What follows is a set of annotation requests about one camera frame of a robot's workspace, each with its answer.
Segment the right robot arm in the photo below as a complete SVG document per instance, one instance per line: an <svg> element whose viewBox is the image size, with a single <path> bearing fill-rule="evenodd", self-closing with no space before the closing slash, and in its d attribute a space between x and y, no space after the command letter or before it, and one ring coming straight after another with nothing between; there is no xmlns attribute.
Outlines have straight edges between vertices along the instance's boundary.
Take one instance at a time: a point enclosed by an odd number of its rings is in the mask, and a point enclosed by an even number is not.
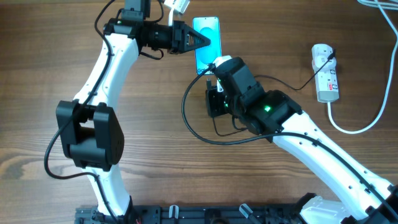
<svg viewBox="0 0 398 224"><path fill-rule="evenodd" d="M264 91L239 57L209 64L222 87L212 110L237 117L249 132L264 136L306 165L338 197L329 201L308 194L298 203L305 223L397 223L397 192L333 142L280 90Z"/></svg>

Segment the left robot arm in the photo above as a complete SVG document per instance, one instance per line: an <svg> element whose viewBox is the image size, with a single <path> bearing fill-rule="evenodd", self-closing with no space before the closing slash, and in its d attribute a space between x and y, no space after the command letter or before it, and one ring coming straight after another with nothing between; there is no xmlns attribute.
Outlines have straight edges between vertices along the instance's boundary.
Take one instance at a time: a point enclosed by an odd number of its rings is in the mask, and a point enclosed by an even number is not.
<svg viewBox="0 0 398 224"><path fill-rule="evenodd" d="M98 200L89 216L92 222L135 223L139 218L119 169L124 134L116 108L124 81L143 48L176 55L210 45L209 38L182 21L169 19L163 25L149 16L149 1L126 1L99 31L103 46L83 88L56 109L54 138L62 143L65 157L89 178Z"/></svg>

